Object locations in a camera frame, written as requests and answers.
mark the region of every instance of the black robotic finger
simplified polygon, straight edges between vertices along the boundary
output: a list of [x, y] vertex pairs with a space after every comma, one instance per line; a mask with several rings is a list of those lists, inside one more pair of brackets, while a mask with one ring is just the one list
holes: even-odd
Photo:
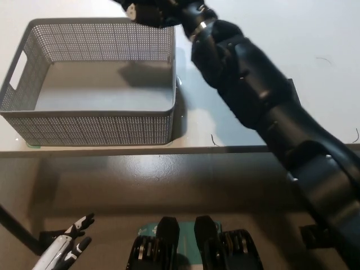
[[53, 270], [68, 270], [80, 257], [82, 252], [89, 246], [92, 239], [86, 237], [79, 244], [73, 247], [54, 267]]

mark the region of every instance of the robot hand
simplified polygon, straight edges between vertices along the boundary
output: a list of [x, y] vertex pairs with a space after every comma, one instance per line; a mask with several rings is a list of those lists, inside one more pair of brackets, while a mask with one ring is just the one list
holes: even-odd
[[76, 221], [69, 229], [64, 233], [66, 236], [70, 236], [72, 239], [76, 239], [79, 236], [85, 235], [83, 230], [87, 229], [92, 223], [94, 223], [94, 214], [86, 215]]
[[77, 245], [74, 244], [74, 240], [83, 236], [85, 234], [83, 230], [94, 221], [94, 214], [90, 214], [71, 225], [43, 253], [33, 270], [68, 270], [91, 243], [90, 237], [84, 238]]
[[127, 16], [134, 22], [155, 28], [164, 28], [180, 24], [175, 18], [176, 1], [158, 0], [114, 0], [122, 5]]

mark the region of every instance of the gray plastic basket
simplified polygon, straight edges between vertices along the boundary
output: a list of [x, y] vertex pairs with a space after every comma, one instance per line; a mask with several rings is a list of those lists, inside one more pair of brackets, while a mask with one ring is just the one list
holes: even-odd
[[[14, 89], [20, 55], [27, 61]], [[128, 19], [30, 22], [0, 92], [0, 114], [30, 145], [162, 145], [176, 93], [173, 28]]]

